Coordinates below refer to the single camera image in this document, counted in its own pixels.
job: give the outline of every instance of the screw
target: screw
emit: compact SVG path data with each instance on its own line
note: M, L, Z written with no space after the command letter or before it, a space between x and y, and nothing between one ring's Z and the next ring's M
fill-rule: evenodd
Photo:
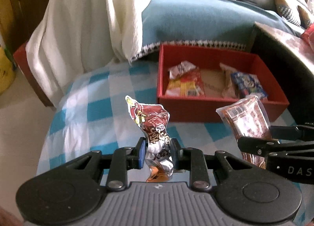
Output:
M206 189L210 186L210 184L208 182L205 181L195 181L193 183L193 187L196 189Z
M108 187L111 188L111 189L120 189L123 187L123 183L121 181L110 181L108 183Z

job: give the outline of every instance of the black and white trim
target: black and white trim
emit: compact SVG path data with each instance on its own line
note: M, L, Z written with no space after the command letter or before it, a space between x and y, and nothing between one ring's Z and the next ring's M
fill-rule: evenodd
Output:
M245 44L229 41L213 41L213 40L179 40L179 41L165 41L165 42L156 42L144 45L139 53L129 59L129 62L132 63L144 56L147 56L150 53L159 51L161 44L170 44L170 45L188 45L188 46L200 46L207 48L220 48L227 50L235 51L244 51L246 48Z

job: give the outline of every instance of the vacuum-sealed snack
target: vacuum-sealed snack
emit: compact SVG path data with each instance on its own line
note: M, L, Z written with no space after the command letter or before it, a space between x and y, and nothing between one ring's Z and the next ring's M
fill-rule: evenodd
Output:
M222 63L220 63L219 66L225 75L225 87L224 87L221 95L223 97L238 98L238 95L236 93L235 84L232 82L232 79L231 79L231 74L237 72L238 70L231 67L231 66L227 66L225 64L222 64Z
M231 79L238 86L242 98L248 95L256 95L259 99L268 96L255 74L236 72L231 74Z
M205 96L200 70L193 69L176 80L169 80L166 95Z
M242 136L272 139L265 108L255 95L249 95L232 105L218 108L216 112L222 121L231 127L236 140ZM265 168L265 161L262 157L244 152L242 152L242 157L256 166Z
M133 121L141 128L148 140L145 162L150 168L147 182L165 182L173 173L170 155L170 137L166 132L169 113L162 105L138 103L125 97Z
M182 75L186 74L187 72L196 68L197 67L193 65L192 63L188 61L182 61L180 64L169 68L169 73L170 73L169 79L175 80L181 77Z

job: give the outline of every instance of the red wooden furniture edge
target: red wooden furniture edge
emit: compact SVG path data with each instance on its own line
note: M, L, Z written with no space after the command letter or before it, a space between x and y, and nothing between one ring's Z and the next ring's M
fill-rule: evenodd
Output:
M29 84L32 86L33 90L35 91L38 98L45 106L53 107L53 104L50 102L49 98L43 92L41 87L39 86L38 82L36 81L35 77L33 76L32 72L30 71L27 57L26 57L26 43L22 44L20 48L13 54L13 58L15 59L18 67L21 69L22 73L26 77Z

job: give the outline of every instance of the yellow bucket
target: yellow bucket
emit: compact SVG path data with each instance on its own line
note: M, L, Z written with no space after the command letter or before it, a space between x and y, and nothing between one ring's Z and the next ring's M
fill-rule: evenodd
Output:
M4 49L0 47L0 94L10 87L14 78L13 64L5 55Z

